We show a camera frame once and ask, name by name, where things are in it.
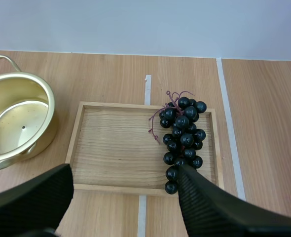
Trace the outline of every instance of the pot rim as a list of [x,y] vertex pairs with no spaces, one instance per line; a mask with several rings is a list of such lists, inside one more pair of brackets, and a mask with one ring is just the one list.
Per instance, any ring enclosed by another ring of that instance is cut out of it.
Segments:
[[18,148],[15,148],[14,150],[10,152],[0,154],[0,160],[5,160],[13,156],[19,156],[21,153],[29,149],[39,139],[39,137],[41,137],[41,135],[45,132],[45,130],[49,126],[54,114],[54,110],[55,110],[55,99],[54,99],[52,89],[50,85],[44,79],[34,74],[24,73],[24,72],[4,73],[0,75],[0,80],[11,79],[11,78],[30,79],[36,82],[37,84],[39,84],[43,88],[43,90],[45,91],[48,97],[48,111],[44,119],[44,122],[42,123],[39,130],[34,134],[34,136],[32,136],[26,143],[19,146]]

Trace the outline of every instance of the bunch of grapes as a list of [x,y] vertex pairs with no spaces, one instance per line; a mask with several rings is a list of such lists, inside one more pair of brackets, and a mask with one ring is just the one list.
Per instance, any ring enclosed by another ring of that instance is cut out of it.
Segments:
[[[170,91],[167,91],[166,94],[170,97],[171,102],[150,118],[153,123],[154,116],[160,113],[161,126],[172,128],[172,132],[163,137],[163,143],[169,150],[164,155],[163,161],[171,165],[166,170],[168,182],[165,184],[165,191],[168,194],[178,191],[179,166],[189,164],[198,169],[203,164],[202,158],[196,155],[196,151],[202,148],[202,141],[206,138],[206,133],[204,130],[198,129],[195,123],[199,120],[199,114],[206,111],[207,106],[202,101],[196,102],[194,99],[181,97],[185,92],[191,94],[183,91],[180,94],[174,92],[171,95]],[[173,99],[174,94],[178,95],[176,99]],[[149,132],[152,132],[155,140],[158,141],[158,137],[154,135],[153,126]]]

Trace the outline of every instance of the pot handle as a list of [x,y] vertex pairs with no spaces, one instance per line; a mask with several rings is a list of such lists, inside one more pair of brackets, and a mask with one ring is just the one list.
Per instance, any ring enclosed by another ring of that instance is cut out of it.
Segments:
[[28,157],[28,155],[35,149],[36,145],[37,145],[37,142],[35,142],[29,148],[24,150],[22,153],[14,156],[14,157],[0,160],[0,169],[7,168],[7,167],[19,162],[19,161],[25,160]]
[[12,59],[10,59],[10,58],[7,57],[7,56],[0,55],[0,59],[2,59],[2,58],[5,58],[7,61],[9,61],[9,62],[12,64],[12,66],[15,68],[16,71],[21,72],[21,70],[20,70],[20,68],[18,67],[18,65],[17,65],[17,64],[16,64]]

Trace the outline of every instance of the white tape strip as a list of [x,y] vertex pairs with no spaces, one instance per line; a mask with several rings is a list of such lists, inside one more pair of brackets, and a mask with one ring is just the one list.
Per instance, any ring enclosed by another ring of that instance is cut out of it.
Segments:
[[151,104],[151,75],[145,77],[145,105]]
[[146,195],[139,196],[138,237],[146,236]]
[[228,126],[229,142],[230,142],[230,148],[231,148],[231,154],[232,154],[232,162],[233,162],[236,188],[238,191],[239,199],[245,200],[245,192],[244,192],[244,186],[243,186],[239,154],[238,154],[238,149],[236,146],[232,114],[231,114],[231,109],[230,109],[230,104],[229,104],[228,92],[226,90],[226,85],[225,85],[221,58],[217,58],[217,67],[218,67],[218,75],[219,75],[219,81],[220,81],[220,87],[221,87],[221,93],[222,93],[226,124]]
[[[145,105],[151,104],[151,75],[145,76]],[[146,237],[146,195],[139,196],[138,237]]]

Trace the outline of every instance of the white wall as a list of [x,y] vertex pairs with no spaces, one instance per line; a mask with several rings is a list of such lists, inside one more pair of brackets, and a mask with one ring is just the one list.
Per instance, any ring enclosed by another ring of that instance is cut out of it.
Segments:
[[0,0],[0,50],[291,60],[291,0]]

